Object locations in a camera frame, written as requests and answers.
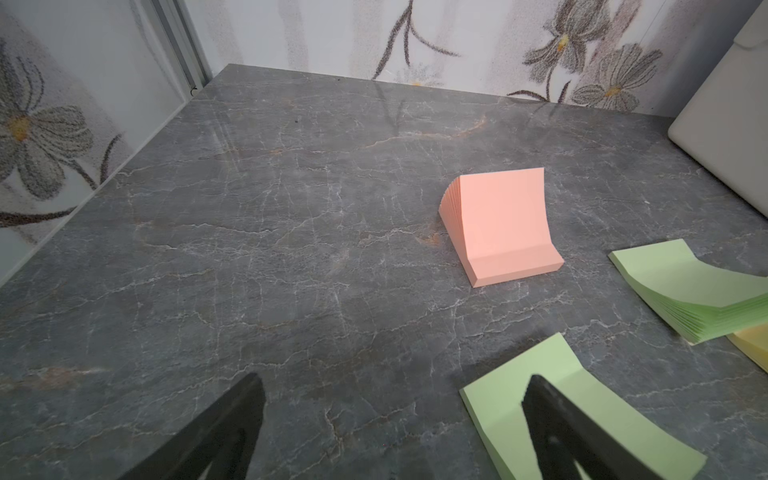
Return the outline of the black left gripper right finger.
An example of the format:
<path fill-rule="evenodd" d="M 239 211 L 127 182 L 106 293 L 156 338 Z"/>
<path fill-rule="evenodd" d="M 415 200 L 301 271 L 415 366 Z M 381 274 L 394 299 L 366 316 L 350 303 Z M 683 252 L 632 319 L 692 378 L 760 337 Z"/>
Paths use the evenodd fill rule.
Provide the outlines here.
<path fill-rule="evenodd" d="M 657 479 L 543 376 L 530 378 L 521 402 L 544 479 Z"/>

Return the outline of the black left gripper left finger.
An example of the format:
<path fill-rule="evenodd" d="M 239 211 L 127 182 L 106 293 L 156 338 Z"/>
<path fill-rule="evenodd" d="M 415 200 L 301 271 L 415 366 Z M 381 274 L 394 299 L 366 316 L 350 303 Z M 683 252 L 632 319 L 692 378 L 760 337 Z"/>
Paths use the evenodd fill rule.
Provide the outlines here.
<path fill-rule="evenodd" d="M 124 479 L 244 479 L 264 418 L 266 394 L 251 372 Z"/>

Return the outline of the green memo pad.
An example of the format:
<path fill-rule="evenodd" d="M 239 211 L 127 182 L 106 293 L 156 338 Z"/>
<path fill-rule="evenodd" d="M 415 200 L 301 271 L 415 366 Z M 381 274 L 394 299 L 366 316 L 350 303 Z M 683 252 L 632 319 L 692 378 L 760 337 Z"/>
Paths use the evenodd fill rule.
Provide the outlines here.
<path fill-rule="evenodd" d="M 560 333 L 460 395 L 503 479 L 692 479 L 707 460 L 589 373 Z"/>
<path fill-rule="evenodd" d="M 689 344 L 767 322 L 767 279 L 699 260 L 682 239 L 615 250 L 632 289 Z"/>

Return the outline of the yellow memo pad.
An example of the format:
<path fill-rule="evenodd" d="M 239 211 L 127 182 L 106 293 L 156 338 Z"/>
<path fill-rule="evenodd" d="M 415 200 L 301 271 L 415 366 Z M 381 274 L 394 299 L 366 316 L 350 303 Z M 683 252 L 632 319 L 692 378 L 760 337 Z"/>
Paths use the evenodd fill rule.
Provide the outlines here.
<path fill-rule="evenodd" d="M 727 338 L 763 371 L 768 372 L 768 324 L 734 332 Z"/>

